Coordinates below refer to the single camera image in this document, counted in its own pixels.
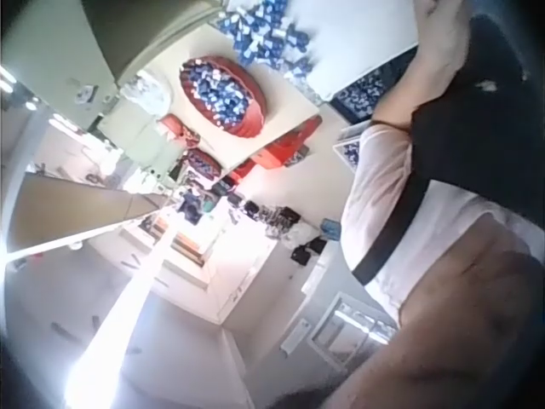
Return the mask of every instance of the shirt sleeve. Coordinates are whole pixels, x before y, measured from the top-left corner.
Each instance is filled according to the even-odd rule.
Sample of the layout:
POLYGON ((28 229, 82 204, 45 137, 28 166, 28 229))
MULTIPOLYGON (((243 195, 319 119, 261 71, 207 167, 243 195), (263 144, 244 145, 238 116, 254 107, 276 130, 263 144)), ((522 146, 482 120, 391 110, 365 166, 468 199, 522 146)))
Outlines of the shirt sleeve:
POLYGON ((368 128, 359 142, 359 164, 342 215, 341 248, 354 270, 390 217, 410 174, 409 135, 391 126, 368 128))

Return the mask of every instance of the hand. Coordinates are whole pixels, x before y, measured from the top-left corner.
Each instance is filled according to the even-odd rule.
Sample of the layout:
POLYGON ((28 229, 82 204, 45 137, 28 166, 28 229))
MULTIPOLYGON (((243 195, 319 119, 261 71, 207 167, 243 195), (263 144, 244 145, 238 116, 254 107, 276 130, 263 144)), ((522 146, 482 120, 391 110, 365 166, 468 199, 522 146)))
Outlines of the hand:
POLYGON ((414 0, 417 59, 430 70, 456 74, 466 62, 471 11, 467 0, 414 0))

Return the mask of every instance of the white shirt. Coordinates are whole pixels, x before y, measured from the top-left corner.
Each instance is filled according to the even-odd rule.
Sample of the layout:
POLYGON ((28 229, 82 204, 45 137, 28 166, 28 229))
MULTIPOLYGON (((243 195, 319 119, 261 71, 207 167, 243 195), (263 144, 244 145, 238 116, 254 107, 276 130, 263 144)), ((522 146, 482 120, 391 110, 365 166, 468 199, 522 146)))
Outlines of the white shirt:
MULTIPOLYGON (((409 136, 374 125, 361 136, 359 166, 342 216, 341 248, 354 270, 384 227, 410 173, 409 136)), ((517 234, 545 262, 545 232, 501 206, 431 181, 416 216, 379 274, 365 287, 399 323, 399 308, 432 265, 484 214, 517 234)))

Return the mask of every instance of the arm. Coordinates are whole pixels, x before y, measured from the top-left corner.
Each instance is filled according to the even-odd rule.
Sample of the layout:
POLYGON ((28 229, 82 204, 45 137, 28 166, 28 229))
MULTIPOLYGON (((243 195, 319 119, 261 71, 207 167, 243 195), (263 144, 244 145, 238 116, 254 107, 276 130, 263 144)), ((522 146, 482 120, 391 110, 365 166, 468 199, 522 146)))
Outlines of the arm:
POLYGON ((377 105, 373 122, 410 130, 412 113, 439 98, 465 63, 469 9, 464 0, 415 0, 419 46, 401 80, 377 105))

